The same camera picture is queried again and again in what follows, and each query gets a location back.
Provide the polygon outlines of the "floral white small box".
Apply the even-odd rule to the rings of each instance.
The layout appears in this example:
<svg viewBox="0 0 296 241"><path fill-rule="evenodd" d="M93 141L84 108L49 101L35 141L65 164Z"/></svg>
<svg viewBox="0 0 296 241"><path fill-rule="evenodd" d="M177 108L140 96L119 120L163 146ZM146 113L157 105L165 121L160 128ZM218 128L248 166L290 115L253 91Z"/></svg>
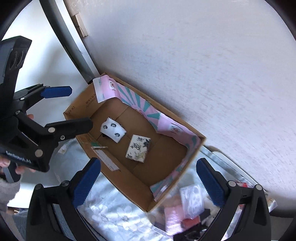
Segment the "floral white small box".
<svg viewBox="0 0 296 241"><path fill-rule="evenodd" d="M139 135L133 135L128 145L125 157L143 163L147 157L151 139Z"/></svg>

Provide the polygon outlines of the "red snack box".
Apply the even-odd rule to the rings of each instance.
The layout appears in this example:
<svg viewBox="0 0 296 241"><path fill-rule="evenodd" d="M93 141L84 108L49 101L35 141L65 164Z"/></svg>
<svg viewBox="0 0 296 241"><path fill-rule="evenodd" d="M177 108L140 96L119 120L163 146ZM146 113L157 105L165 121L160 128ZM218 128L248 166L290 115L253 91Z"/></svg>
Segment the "red snack box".
<svg viewBox="0 0 296 241"><path fill-rule="evenodd" d="M239 187L248 188L248 184L245 183L245 182L236 182L236 184L237 184Z"/></svg>

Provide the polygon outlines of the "clear plastic case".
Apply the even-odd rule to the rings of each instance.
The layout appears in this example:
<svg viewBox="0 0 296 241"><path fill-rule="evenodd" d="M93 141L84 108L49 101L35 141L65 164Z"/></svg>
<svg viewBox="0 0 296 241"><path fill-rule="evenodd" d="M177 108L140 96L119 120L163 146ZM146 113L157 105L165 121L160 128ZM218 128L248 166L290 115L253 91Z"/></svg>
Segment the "clear plastic case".
<svg viewBox="0 0 296 241"><path fill-rule="evenodd" d="M198 185L181 188L180 197L185 219L195 219L204 211L203 196Z"/></svg>

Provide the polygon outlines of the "floral light blue cloth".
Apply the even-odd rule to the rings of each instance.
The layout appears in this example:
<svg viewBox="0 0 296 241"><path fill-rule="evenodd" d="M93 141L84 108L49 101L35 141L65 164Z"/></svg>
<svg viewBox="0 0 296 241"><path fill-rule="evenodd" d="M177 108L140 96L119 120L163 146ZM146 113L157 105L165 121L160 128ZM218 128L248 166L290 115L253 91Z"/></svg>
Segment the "floral light blue cloth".
<svg viewBox="0 0 296 241"><path fill-rule="evenodd" d="M78 211L92 228L106 240L173 240L173 235L170 236L166 233L164 209L165 207L182 205L181 188L198 185L203 196L204 212L210 214L199 224L208 226L218 213L219 208L214 206L210 200L196 173L196 162L200 158L207 159L226 180L245 182L248 187L257 184L221 153L214 154L202 147L176 186L171 189L160 206L153 211L142 211L120 193L102 173L99 174L86 201L82 206L79 206ZM74 174L83 169L88 161L88 156L76 139L70 140L56 153L54 158L55 175L60 182L71 180Z"/></svg>

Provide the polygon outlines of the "red lip gloss bottle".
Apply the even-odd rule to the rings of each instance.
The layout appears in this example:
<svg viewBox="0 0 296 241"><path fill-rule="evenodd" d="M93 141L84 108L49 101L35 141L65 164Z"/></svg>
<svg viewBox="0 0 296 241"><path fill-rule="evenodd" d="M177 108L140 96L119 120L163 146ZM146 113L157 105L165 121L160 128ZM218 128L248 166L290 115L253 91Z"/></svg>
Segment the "red lip gloss bottle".
<svg viewBox="0 0 296 241"><path fill-rule="evenodd" d="M189 228L192 228L193 226L197 225L200 222L201 222L200 216L197 216L193 219L186 218L186 219L182 220L181 227L183 230L188 230Z"/></svg>

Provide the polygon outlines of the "cardboard box pink lining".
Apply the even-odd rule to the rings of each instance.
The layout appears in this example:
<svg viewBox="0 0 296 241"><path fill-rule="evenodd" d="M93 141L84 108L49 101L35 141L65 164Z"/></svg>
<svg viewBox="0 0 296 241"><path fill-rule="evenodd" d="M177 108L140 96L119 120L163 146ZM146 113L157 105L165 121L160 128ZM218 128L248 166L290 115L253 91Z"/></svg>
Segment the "cardboard box pink lining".
<svg viewBox="0 0 296 241"><path fill-rule="evenodd" d="M67 120L90 118L77 140L102 173L144 212L156 208L189 167L205 136L119 78L104 74L69 105Z"/></svg>

